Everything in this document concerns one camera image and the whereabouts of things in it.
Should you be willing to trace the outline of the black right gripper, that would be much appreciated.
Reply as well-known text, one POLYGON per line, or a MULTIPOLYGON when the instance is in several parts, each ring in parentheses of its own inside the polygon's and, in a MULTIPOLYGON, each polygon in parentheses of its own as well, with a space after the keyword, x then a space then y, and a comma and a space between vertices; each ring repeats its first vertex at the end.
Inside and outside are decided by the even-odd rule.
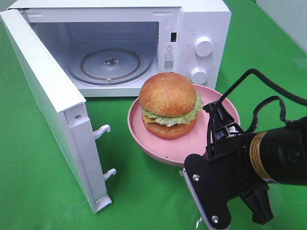
POLYGON ((241 196, 252 211, 252 221, 268 223, 274 218, 269 187, 249 168, 244 131, 221 103, 209 103, 203 110, 210 116, 206 153, 218 191, 224 199, 241 196))

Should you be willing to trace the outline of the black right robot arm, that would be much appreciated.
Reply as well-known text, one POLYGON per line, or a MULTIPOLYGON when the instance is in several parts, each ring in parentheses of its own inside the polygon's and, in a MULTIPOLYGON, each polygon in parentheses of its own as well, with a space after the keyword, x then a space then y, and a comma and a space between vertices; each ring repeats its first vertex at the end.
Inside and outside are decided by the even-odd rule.
POLYGON ((269 222, 273 219, 269 184, 307 183, 306 118, 287 120, 284 102, 278 96, 269 97, 256 106, 247 130, 216 102, 203 109, 212 119, 208 125, 213 141, 206 149, 207 167, 223 199, 228 201, 239 196, 252 211, 255 223, 269 222), (279 102, 279 117, 284 126, 256 132, 259 111, 274 101, 279 102))

